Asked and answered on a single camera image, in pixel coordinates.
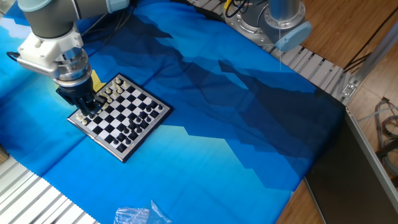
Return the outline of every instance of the chess piece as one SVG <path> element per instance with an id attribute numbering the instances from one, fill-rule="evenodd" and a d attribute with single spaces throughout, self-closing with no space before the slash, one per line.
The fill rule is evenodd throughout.
<path id="1" fill-rule="evenodd" d="M 126 90 L 127 88 L 129 88 L 129 85 L 127 84 L 127 82 L 124 82 L 124 83 L 122 84 L 122 88 L 124 88 L 125 90 Z"/>
<path id="2" fill-rule="evenodd" d="M 77 114 L 77 115 L 76 115 L 76 119 L 77 119 L 78 121 L 82 122 L 82 121 L 83 121 L 83 116 L 82 116 L 81 114 Z"/>
<path id="3" fill-rule="evenodd" d="M 122 92 L 123 92 L 123 90 L 122 90 L 122 88 L 120 88 L 120 86 L 118 86 L 118 87 L 116 87 L 117 88 L 117 93 L 119 93 L 119 94 L 122 94 Z"/>

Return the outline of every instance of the clear plastic wrap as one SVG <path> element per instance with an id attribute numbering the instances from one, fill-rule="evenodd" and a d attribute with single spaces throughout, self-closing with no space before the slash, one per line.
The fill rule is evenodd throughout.
<path id="1" fill-rule="evenodd" d="M 171 222 L 152 200 L 149 209 L 119 208 L 114 218 L 114 224 L 169 224 Z"/>

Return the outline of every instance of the chessboard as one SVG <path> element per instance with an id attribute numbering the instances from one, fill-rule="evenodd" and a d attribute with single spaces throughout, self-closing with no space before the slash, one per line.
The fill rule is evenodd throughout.
<path id="1" fill-rule="evenodd" d="M 172 112 L 170 106 L 121 74 L 97 92 L 107 98 L 94 117 L 76 110 L 68 120 L 122 162 Z"/>

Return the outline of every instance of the blue tablecloth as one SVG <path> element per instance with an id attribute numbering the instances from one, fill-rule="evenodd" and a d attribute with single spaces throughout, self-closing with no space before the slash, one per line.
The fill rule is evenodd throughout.
<path id="1" fill-rule="evenodd" d="M 75 108 L 51 79 L 7 58 L 25 25 L 15 7 L 0 19 L 0 143 L 101 223 L 150 200 L 174 223 L 274 223 L 343 119 L 343 105 L 226 24 L 143 0 L 90 58 L 102 82 L 123 73 L 174 108 L 122 164 L 67 121 Z"/>

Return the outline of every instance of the wooden floor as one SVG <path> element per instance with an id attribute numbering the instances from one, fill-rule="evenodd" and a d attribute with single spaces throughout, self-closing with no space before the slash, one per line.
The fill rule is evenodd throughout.
<path id="1" fill-rule="evenodd" d="M 303 0 L 307 19 L 313 32 L 303 44 L 312 52 L 344 67 L 368 41 L 383 20 L 398 6 L 398 1 L 388 0 Z M 398 21 L 398 13 L 381 29 L 360 56 L 374 50 L 376 45 Z M 382 97 L 398 106 L 398 44 L 372 71 L 348 105 L 356 119 L 374 112 Z M 380 119 L 391 116 L 386 112 Z M 379 149 L 374 118 L 360 122 L 373 149 Z M 396 126 L 391 129 L 398 133 Z M 398 165 L 398 153 L 390 154 Z M 285 207 L 277 223 L 323 223 L 306 185 L 302 182 Z"/>

